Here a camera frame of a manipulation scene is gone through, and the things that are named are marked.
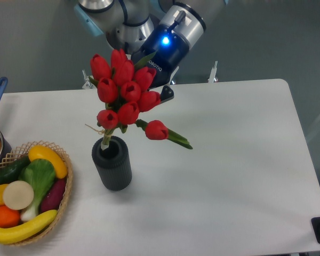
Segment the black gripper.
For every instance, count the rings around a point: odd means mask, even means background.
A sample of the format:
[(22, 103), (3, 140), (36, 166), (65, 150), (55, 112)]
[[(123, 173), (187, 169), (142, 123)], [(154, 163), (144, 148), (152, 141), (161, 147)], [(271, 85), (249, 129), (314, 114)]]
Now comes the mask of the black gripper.
[(131, 55), (133, 62), (138, 62), (150, 54), (153, 55), (145, 66), (156, 70), (156, 75), (150, 87), (155, 88), (164, 85), (160, 93), (161, 103), (174, 98), (173, 89), (165, 84), (170, 81), (171, 74), (189, 51), (188, 43), (174, 32), (174, 28), (182, 24), (185, 18), (186, 13), (179, 11), (170, 25), (159, 24), (141, 48)]

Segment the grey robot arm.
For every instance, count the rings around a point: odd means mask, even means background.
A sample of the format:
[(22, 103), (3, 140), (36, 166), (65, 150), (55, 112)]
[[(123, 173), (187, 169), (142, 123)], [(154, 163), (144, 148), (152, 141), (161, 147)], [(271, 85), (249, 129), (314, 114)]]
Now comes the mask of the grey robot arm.
[(74, 11), (93, 36), (105, 35), (113, 49), (133, 62), (153, 53), (151, 88), (162, 87), (161, 102), (174, 97), (171, 80), (179, 63), (228, 1), (78, 1)]

